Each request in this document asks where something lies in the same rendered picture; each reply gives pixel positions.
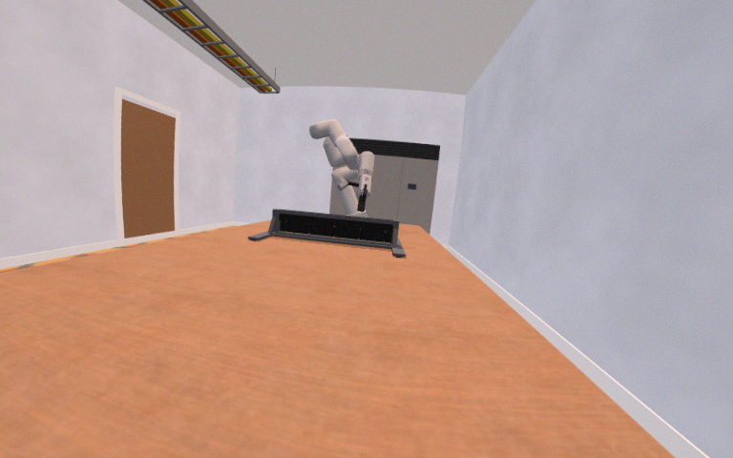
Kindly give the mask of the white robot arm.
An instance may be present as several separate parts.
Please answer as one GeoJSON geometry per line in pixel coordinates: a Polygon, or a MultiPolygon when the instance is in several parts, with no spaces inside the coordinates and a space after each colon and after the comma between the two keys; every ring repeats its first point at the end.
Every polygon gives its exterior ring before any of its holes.
{"type": "Polygon", "coordinates": [[[358,200],[352,188],[352,186],[358,187],[359,183],[350,182],[349,180],[356,178],[360,174],[373,176],[374,154],[371,152],[362,152],[358,156],[352,142],[347,137],[339,122],[335,119],[312,124],[309,127],[309,132],[314,139],[325,137],[325,153],[332,167],[347,165],[334,170],[331,176],[336,186],[338,186],[337,189],[347,215],[355,216],[362,213],[357,211],[358,200]]]}

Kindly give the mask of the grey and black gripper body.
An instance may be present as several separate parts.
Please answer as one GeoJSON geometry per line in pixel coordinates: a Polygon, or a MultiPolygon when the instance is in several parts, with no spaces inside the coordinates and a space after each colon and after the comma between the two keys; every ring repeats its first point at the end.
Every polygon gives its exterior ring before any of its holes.
{"type": "Polygon", "coordinates": [[[359,198],[359,196],[364,193],[364,187],[365,187],[365,184],[366,184],[366,187],[367,187],[366,188],[367,189],[366,199],[367,199],[369,197],[369,195],[370,195],[372,176],[367,175],[367,174],[360,174],[360,175],[357,176],[357,178],[359,179],[359,186],[358,186],[358,191],[357,191],[357,198],[359,198]]]}

